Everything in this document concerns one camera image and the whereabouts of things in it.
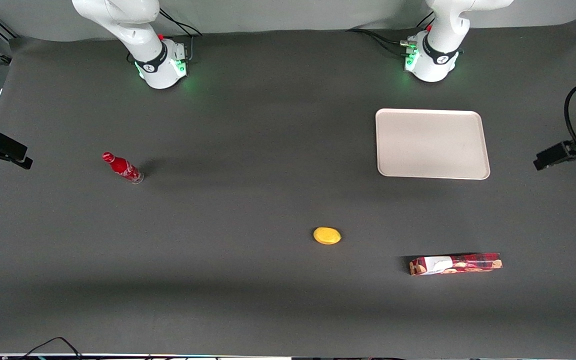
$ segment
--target red box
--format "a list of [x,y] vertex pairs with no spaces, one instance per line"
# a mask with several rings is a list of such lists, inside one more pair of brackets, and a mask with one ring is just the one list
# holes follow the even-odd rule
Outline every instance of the red box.
[[503,267],[504,264],[498,252],[469,253],[458,256],[424,256],[410,261],[410,275],[487,272]]

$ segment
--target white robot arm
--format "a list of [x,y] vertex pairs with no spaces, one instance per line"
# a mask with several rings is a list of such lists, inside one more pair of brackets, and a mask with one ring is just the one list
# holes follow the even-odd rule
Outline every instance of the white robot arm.
[[405,69],[419,79],[434,83],[443,80],[455,68],[459,46],[464,41],[471,21],[461,15],[468,11],[501,9],[514,0],[425,0],[434,11],[432,29],[408,37],[412,42]]
[[183,44],[160,39],[150,23],[159,0],[72,0],[77,12],[111,32],[135,59],[139,75],[154,89],[166,89],[186,76]]

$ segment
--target yellow sponge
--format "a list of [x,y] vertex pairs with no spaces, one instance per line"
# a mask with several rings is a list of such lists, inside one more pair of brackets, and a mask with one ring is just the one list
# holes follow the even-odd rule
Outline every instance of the yellow sponge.
[[339,231],[332,227],[318,227],[315,228],[315,232],[312,234],[318,243],[324,245],[333,245],[341,240],[341,234]]

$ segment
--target white tray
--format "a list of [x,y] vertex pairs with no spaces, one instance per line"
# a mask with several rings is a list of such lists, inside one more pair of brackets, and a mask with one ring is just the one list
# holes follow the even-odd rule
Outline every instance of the white tray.
[[464,180],[490,175],[477,112],[381,109],[375,124],[381,175]]

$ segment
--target coca-cola bottle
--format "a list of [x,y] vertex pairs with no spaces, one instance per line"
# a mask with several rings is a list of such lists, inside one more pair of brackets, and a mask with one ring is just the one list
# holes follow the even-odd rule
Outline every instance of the coca-cola bottle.
[[112,171],[131,183],[139,184],[144,180],[144,174],[123,157],[116,157],[110,152],[104,152],[103,155],[101,155],[101,158],[103,161],[110,164]]

